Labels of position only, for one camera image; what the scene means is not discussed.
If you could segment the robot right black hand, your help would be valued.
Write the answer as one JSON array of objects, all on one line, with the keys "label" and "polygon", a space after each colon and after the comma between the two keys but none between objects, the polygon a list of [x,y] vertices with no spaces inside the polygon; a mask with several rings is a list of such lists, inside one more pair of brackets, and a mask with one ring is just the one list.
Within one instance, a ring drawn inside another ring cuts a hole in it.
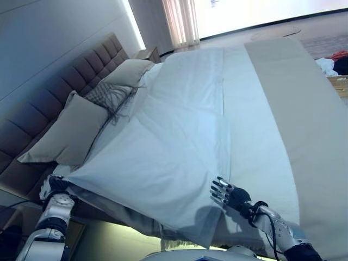
[{"label": "robot right black hand", "polygon": [[223,207],[234,209],[245,218],[251,212],[252,205],[250,204],[249,193],[242,188],[229,184],[222,177],[217,177],[212,181],[210,193]]}]

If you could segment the robot left black hand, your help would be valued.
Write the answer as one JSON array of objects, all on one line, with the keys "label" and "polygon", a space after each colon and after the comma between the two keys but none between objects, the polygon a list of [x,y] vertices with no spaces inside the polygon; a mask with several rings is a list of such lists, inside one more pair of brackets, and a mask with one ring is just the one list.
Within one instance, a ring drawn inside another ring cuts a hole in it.
[{"label": "robot left black hand", "polygon": [[51,176],[48,180],[50,187],[50,194],[61,194],[67,193],[67,188],[69,187],[69,182],[63,180],[62,177]]}]

